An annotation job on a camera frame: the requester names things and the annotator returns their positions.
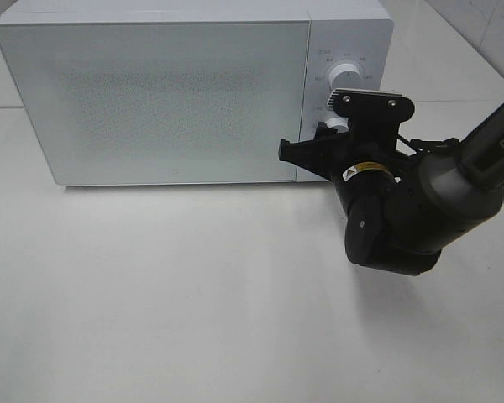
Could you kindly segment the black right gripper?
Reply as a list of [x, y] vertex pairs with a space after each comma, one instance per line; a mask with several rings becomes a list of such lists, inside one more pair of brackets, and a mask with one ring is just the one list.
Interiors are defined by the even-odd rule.
[[330, 179], [346, 215], [360, 198], [383, 197], [407, 169], [407, 155], [396, 149], [399, 123], [319, 122], [314, 139], [291, 143], [281, 139], [279, 161]]

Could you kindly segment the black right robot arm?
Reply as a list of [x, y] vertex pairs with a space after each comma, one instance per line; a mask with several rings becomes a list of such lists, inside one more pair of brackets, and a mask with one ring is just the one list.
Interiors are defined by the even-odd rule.
[[282, 140], [278, 156], [333, 183], [350, 262], [420, 275], [445, 246], [501, 210], [504, 103], [463, 139], [409, 139], [410, 154], [396, 147], [415, 112], [409, 98], [339, 88], [327, 106], [347, 119], [347, 132], [321, 122], [310, 140]]

